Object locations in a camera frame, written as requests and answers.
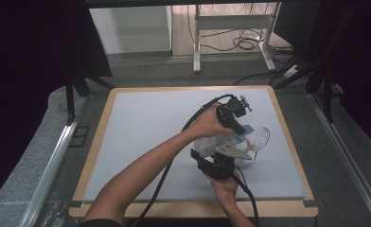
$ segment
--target table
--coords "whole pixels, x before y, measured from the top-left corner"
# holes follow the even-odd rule
[[[89,202],[83,202],[87,184],[91,178],[92,172],[96,166],[97,157],[103,144],[103,137],[108,122],[111,117],[117,93],[142,93],[142,92],[169,92],[169,91],[210,91],[231,89],[266,89],[274,105],[277,118],[280,122],[281,130],[287,140],[292,160],[298,171],[298,175],[305,188],[306,196],[300,199],[279,199],[279,200],[257,200],[257,210],[261,217],[301,217],[314,218],[318,214],[318,207],[314,202],[314,197],[309,187],[309,183],[301,166],[298,154],[295,150],[292,138],[288,131],[285,119],[281,113],[279,104],[274,95],[274,91],[269,86],[238,86],[238,87],[177,87],[177,88],[120,88],[113,89],[107,100],[104,112],[100,119],[96,136],[91,146],[87,161],[79,179],[76,193],[73,197],[69,213],[73,217],[84,217],[90,207]],[[147,204],[142,201],[132,203],[126,211],[126,218],[136,218],[144,210]],[[238,207],[248,217],[253,216],[253,209],[249,201],[238,201]],[[158,201],[147,213],[147,217],[155,218],[225,218],[215,200],[181,200],[181,201]]]

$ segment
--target human hand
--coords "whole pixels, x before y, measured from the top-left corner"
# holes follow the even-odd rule
[[[234,132],[232,129],[226,129],[219,122],[216,116],[216,109],[219,106],[220,103],[213,104],[192,123],[190,129],[194,130],[198,137],[210,137],[219,133],[231,134]]]
[[[216,198],[218,199],[221,209],[227,214],[228,211],[234,209],[236,205],[236,192],[238,183],[233,178],[226,180],[215,180],[206,173],[204,175],[211,181]]]

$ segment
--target human arm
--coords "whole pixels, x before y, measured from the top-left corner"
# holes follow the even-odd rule
[[[211,181],[216,198],[224,214],[229,218],[233,227],[254,227],[255,225],[239,210],[236,204],[236,192],[238,184],[232,178],[227,180],[215,180],[205,174]]]
[[[103,186],[84,220],[105,218],[123,224],[127,207],[185,146],[201,137],[232,133],[216,117],[219,105],[208,108],[188,129],[151,149],[115,175]]]

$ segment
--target white wall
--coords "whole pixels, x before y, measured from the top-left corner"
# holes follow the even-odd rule
[[[106,54],[171,49],[170,7],[90,11]]]

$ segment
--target white board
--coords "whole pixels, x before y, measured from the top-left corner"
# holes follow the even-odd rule
[[[251,105],[253,111],[247,111],[245,116],[238,118],[241,125],[249,124],[255,130],[263,126],[271,132],[267,146],[257,155],[255,161],[236,160],[236,165],[244,173],[256,199],[306,197],[269,93],[266,89],[259,88],[117,94],[95,169],[83,199],[93,201],[102,186],[116,173],[143,153],[181,131],[187,120],[203,104],[225,94],[245,96]],[[215,199],[209,180],[197,168],[197,162],[190,157],[191,148],[193,143],[174,159],[157,200]],[[160,176],[137,200],[149,200],[152,197]],[[240,188],[237,197],[248,198]]]

